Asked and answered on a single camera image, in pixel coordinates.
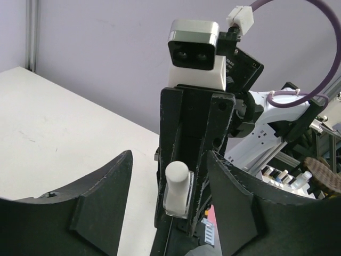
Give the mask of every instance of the brown woven object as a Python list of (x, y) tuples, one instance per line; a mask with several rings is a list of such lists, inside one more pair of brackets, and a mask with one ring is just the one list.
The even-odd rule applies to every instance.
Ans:
[(318, 160), (307, 157), (303, 167), (313, 175), (312, 181), (328, 195), (341, 195), (341, 176), (333, 173)]

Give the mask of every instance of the metal pole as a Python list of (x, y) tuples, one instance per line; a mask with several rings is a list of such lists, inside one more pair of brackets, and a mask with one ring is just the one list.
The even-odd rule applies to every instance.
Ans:
[(287, 154), (279, 151), (276, 155), (275, 158), (278, 159), (279, 161), (282, 161), (291, 167), (295, 168), (297, 165), (300, 164), (299, 160), (294, 159), (291, 156), (288, 156)]
[(38, 50), (39, 0), (26, 0), (25, 68), (35, 72)]
[(336, 165), (336, 138), (333, 135), (329, 135), (329, 160), (330, 160), (330, 168), (333, 173), (337, 172)]
[(323, 94), (327, 95), (331, 100), (341, 92), (341, 76), (339, 76), (330, 86), (322, 91)]
[(30, 70), (31, 63), (31, 20), (32, 20), (32, 0), (26, 0), (26, 53), (25, 68)]
[(30, 67), (32, 72), (36, 72), (37, 50), (38, 50), (38, 17), (39, 0), (32, 0), (32, 25), (31, 25), (31, 58)]

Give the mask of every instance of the camera lens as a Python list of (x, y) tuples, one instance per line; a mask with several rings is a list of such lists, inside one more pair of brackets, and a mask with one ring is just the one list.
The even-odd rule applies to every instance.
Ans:
[(197, 59), (200, 61), (205, 61), (207, 60), (207, 56), (205, 54), (200, 53), (197, 55)]
[(185, 53), (185, 52), (178, 52), (176, 55), (180, 59), (183, 59), (183, 60), (187, 59), (187, 53)]

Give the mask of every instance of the small bottle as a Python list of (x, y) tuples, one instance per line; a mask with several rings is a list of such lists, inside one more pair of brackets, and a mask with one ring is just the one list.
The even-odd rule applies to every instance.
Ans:
[(284, 180), (284, 178), (288, 175), (288, 171), (284, 170), (283, 172), (281, 172), (280, 175), (278, 175), (277, 179), (279, 180), (278, 182), (282, 182)]
[(283, 184), (290, 185), (294, 182), (294, 177), (291, 175), (287, 175), (287, 177), (283, 180)]
[(274, 179), (276, 179), (280, 174), (281, 174), (280, 171), (275, 170), (274, 172), (272, 172), (272, 173), (270, 174), (270, 176), (273, 177)]
[(308, 183), (311, 177), (313, 177), (313, 175), (309, 171), (305, 171), (296, 177), (296, 180), (293, 184), (291, 184), (291, 187), (293, 189), (300, 189)]
[(265, 171), (264, 176), (270, 176), (270, 174), (271, 174), (273, 171), (274, 171), (274, 168), (269, 167), (269, 168)]

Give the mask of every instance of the white cylindrical object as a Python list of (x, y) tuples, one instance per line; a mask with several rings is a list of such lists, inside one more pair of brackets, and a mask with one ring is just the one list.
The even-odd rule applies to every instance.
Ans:
[(292, 180), (293, 180), (293, 177), (288, 175), (288, 176), (284, 179), (283, 183), (284, 183), (284, 184), (288, 184), (288, 183), (291, 182)]
[(189, 169), (187, 165), (180, 161), (174, 161), (166, 167), (166, 179), (168, 190), (175, 196), (182, 196), (189, 190)]
[(291, 184), (291, 187), (293, 189), (300, 189), (308, 183), (311, 177), (313, 177), (313, 175), (309, 171), (305, 171), (304, 173), (301, 173), (299, 176), (297, 176), (295, 182)]
[(278, 175), (278, 179), (282, 180), (289, 172), (287, 170), (284, 170), (283, 172), (281, 172), (280, 175)]
[(274, 171), (274, 169), (272, 167), (269, 167), (266, 172), (264, 173), (264, 175), (269, 176), (272, 172)]

